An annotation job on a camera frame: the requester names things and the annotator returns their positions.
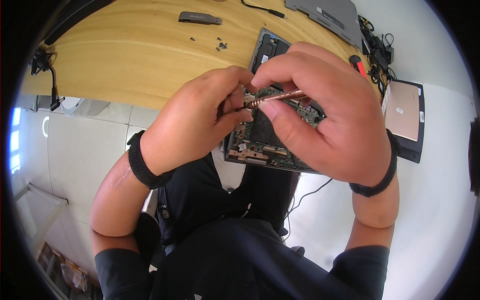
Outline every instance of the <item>black wristband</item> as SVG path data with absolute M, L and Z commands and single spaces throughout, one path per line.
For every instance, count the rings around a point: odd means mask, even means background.
M 127 145 L 130 145 L 130 149 L 128 150 L 128 162 L 130 163 L 130 168 L 132 169 L 135 177 L 149 189 L 154 190 L 161 186 L 165 186 L 172 178 L 175 169 L 170 172 L 160 174 L 159 176 L 156 176 L 150 172 L 144 162 L 142 153 L 140 152 L 140 138 L 144 132 L 145 130 L 137 132 L 127 142 Z
M 388 140 L 392 147 L 392 157 L 390 159 L 390 165 L 388 166 L 387 173 L 385 174 L 382 181 L 375 185 L 374 187 L 368 187 L 357 183 L 349 183 L 350 188 L 355 194 L 362 195 L 364 197 L 372 197 L 380 194 L 385 191 L 385 189 L 390 185 L 393 180 L 393 177 L 396 173 L 396 156 L 400 153 L 400 143 L 394 137 L 394 135 L 387 129 Z

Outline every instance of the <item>left hand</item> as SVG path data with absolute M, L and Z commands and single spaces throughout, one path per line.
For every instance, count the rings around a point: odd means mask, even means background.
M 140 140 L 148 169 L 155 175 L 207 155 L 235 126 L 252 121 L 243 109 L 243 87 L 253 74 L 230 66 L 208 71 L 185 83 L 160 111 Z

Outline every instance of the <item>circuit board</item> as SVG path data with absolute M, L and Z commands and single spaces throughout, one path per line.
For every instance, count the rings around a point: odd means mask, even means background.
M 282 91 L 274 87 L 260 89 L 257 93 L 245 93 L 245 102 L 252 99 L 279 94 Z M 285 101 L 301 116 L 301 119 L 316 128 L 326 118 L 321 109 L 303 106 L 300 101 Z M 258 109 L 252 111 L 252 122 L 242 122 L 230 135 L 228 148 L 229 161 L 238 161 L 254 165 L 280 167 L 295 171 L 315 172 L 298 157 L 294 156 L 275 135 L 270 120 Z

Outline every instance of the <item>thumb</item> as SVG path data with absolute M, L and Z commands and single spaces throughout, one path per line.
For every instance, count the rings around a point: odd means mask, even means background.
M 319 132 L 284 102 L 269 100 L 260 103 L 258 108 L 270 119 L 275 134 L 293 154 L 311 168 L 318 164 L 318 153 L 327 146 Z
M 229 134 L 235 126 L 240 122 L 253 121 L 252 113 L 246 109 L 240 111 L 231 111 L 221 116 L 214 125 L 214 131 L 216 134 L 221 134 L 222 137 Z

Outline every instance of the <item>gold laptop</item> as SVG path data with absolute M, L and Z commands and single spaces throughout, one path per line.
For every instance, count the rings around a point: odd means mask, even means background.
M 385 127 L 393 134 L 417 141 L 419 136 L 419 88 L 392 81 L 387 86 L 382 110 Z

